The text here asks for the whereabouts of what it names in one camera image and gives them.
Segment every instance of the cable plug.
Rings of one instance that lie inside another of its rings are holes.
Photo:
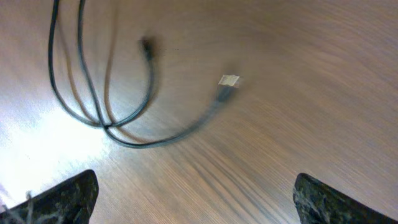
[[[238,88],[240,77],[237,75],[223,75],[218,84],[221,88],[218,90],[216,100],[224,103],[231,98],[231,95]]]
[[[140,44],[142,45],[142,49],[144,50],[145,56],[148,59],[154,58],[154,43],[153,39],[150,37],[143,37],[140,40]]]

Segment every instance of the metal connector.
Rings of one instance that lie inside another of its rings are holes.
[[[221,80],[218,82],[219,85],[228,85],[232,87],[238,87],[239,76],[237,75],[223,75]]]

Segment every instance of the black object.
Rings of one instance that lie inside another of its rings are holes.
[[[86,170],[0,213],[3,223],[88,223],[98,196],[94,171]]]
[[[308,174],[299,174],[294,187],[293,200],[302,224],[398,224]]]
[[[150,147],[159,147],[159,146],[165,146],[168,144],[171,144],[175,141],[178,141],[189,134],[193,133],[200,127],[202,127],[214,114],[215,112],[221,107],[222,103],[227,101],[232,94],[232,92],[236,89],[235,86],[233,85],[221,85],[220,92],[219,94],[215,97],[214,102],[211,104],[209,109],[201,116],[199,117],[198,120],[196,120],[194,123],[192,123],[190,126],[187,128],[181,130],[179,133],[174,134],[173,136],[165,139],[161,139],[158,141],[153,141],[153,142],[147,142],[147,143],[133,143],[133,142],[127,142],[122,139],[119,139],[116,135],[114,135],[109,128],[112,127],[120,127],[122,125],[128,124],[131,121],[134,121],[138,116],[145,110],[145,108],[148,106],[148,102],[153,95],[154,92],[154,80],[155,80],[155,70],[154,70],[154,49],[153,49],[153,43],[149,41],[147,38],[143,38],[140,41],[140,44],[142,45],[142,50],[144,52],[144,57],[147,63],[148,67],[148,73],[149,73],[149,84],[147,87],[146,95],[142,101],[142,103],[139,105],[138,109],[136,109],[132,114],[127,116],[126,118],[117,121],[117,122],[112,122],[110,124],[106,124],[104,120],[104,116],[101,112],[101,107],[100,103],[98,100],[98,97],[95,92],[94,84],[91,80],[90,74],[88,72],[88,67],[84,58],[84,53],[83,53],[83,11],[84,11],[84,6],[85,6],[85,0],[80,0],[79,3],[79,10],[78,10],[78,32],[77,32],[77,47],[78,47],[78,55],[80,59],[80,65],[81,69],[83,71],[83,74],[88,82],[88,87],[89,91],[91,94],[91,97],[94,101],[95,105],[95,110],[96,114],[98,117],[98,121],[91,121],[87,118],[81,117],[77,113],[75,113],[71,108],[68,107],[68,105],[65,103],[65,100],[61,97],[57,85],[55,83],[55,76],[54,76],[54,69],[53,69],[53,43],[54,43],[54,33],[55,33],[55,25],[57,22],[57,16],[58,16],[58,8],[59,8],[59,2],[60,0],[54,0],[54,5],[53,5],[53,11],[52,11],[52,18],[51,18],[51,25],[50,25],[50,35],[49,35],[49,75],[50,75],[50,82],[51,82],[51,87],[53,89],[53,92],[55,96],[57,97],[57,100],[60,102],[61,106],[63,109],[73,118],[77,119],[78,121],[85,123],[89,126],[96,127],[96,128],[102,128],[106,135],[110,137],[113,141],[116,141],[122,146],[125,147],[131,147],[134,149],[145,149],[145,148],[150,148]]]

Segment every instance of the cable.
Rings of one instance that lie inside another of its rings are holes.
[[[77,119],[78,121],[85,123],[89,126],[95,127],[95,128],[101,128],[102,125],[99,122],[96,121],[91,121],[89,119],[83,118],[77,113],[75,113],[66,103],[65,100],[62,98],[60,92],[58,91],[57,85],[55,83],[55,75],[54,75],[54,69],[53,69],[53,42],[54,42],[54,35],[55,35],[55,26],[57,23],[57,16],[58,16],[58,9],[59,9],[59,2],[60,0],[54,0],[54,5],[53,5],[53,11],[52,11],[52,19],[51,19],[51,25],[50,25],[50,37],[49,37],[49,74],[50,74],[50,82],[51,82],[51,87],[52,90],[57,97],[57,100],[61,103],[62,108],[73,118]],[[155,74],[154,74],[154,64],[152,61],[152,54],[145,54],[145,60],[147,62],[148,70],[149,70],[149,81],[147,84],[147,90],[146,94],[144,97],[144,100],[142,103],[138,106],[138,108],[132,112],[129,116],[126,118],[117,121],[117,122],[111,122],[109,124],[105,124],[104,126],[106,127],[120,127],[123,126],[133,120],[135,120],[146,108],[146,106],[149,103],[150,97],[153,94],[154,91],[154,83],[155,83]]]
[[[127,142],[122,139],[119,139],[109,130],[109,128],[122,126],[122,125],[127,124],[128,122],[134,120],[135,118],[137,118],[137,116],[140,115],[140,113],[143,111],[143,109],[147,106],[150,96],[152,95],[153,86],[154,86],[154,78],[155,78],[152,46],[151,46],[150,42],[147,41],[146,39],[143,39],[141,41],[142,48],[145,53],[145,58],[147,60],[148,69],[149,69],[149,84],[148,84],[147,93],[146,93],[146,96],[144,97],[143,102],[140,104],[138,109],[135,110],[135,112],[133,112],[127,118],[124,118],[115,123],[105,124],[105,121],[104,121],[104,118],[103,118],[103,115],[101,112],[100,103],[99,103],[99,100],[98,100],[98,97],[96,95],[96,91],[94,88],[94,84],[91,80],[91,77],[90,77],[90,74],[89,74],[89,71],[88,71],[88,68],[86,65],[86,61],[84,58],[84,53],[83,53],[83,11],[84,11],[84,6],[85,6],[85,0],[80,0],[79,10],[78,10],[78,34],[77,34],[78,55],[79,55],[79,59],[80,59],[81,69],[83,70],[83,74],[87,80],[91,97],[95,104],[95,110],[96,110],[96,114],[98,116],[99,122],[94,122],[94,121],[90,121],[86,118],[82,118],[81,116],[76,114],[74,111],[72,111],[66,105],[65,101],[61,97],[61,95],[57,89],[57,86],[55,84],[55,77],[54,77],[54,71],[53,71],[53,39],[54,39],[55,24],[56,24],[57,14],[58,14],[58,6],[59,6],[59,0],[54,0],[52,21],[51,21],[51,25],[50,25],[50,37],[49,37],[49,74],[50,74],[51,86],[55,93],[55,96],[57,97],[58,101],[60,102],[61,106],[65,109],[65,111],[67,113],[69,113],[72,117],[74,117],[75,119],[77,119],[87,125],[103,128],[103,130],[105,131],[107,136],[109,136],[113,141],[119,143],[122,146],[130,147],[130,148],[134,148],[134,149],[145,149],[145,148],[150,148],[150,147],[165,146],[165,145],[171,144],[175,141],[178,141],[178,140],[188,136],[192,132],[196,131],[198,128],[202,127],[216,113],[217,109],[220,108],[220,106],[230,98],[230,96],[236,89],[236,85],[238,84],[239,77],[236,75],[224,75],[219,82],[219,85],[221,85],[222,87],[219,89],[219,92],[218,92],[214,102],[211,104],[211,106],[206,111],[206,113],[204,113],[196,122],[194,122],[187,128],[183,129],[179,133],[174,134],[173,136],[171,136],[169,138],[165,138],[165,139],[161,139],[161,140],[153,141],[153,142],[148,142],[148,143],[143,143],[143,144]]]

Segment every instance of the wood grain surface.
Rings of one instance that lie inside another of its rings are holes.
[[[103,111],[120,119],[144,95],[137,41],[158,41],[158,94],[132,141],[199,116],[225,73],[238,94],[188,139],[118,146],[75,121],[50,87],[52,1],[0,2],[0,197],[9,207],[85,169],[99,180],[91,223],[299,223],[306,172],[398,219],[398,2],[87,0],[84,45]],[[95,117],[76,51],[78,1],[62,1],[55,74]]]

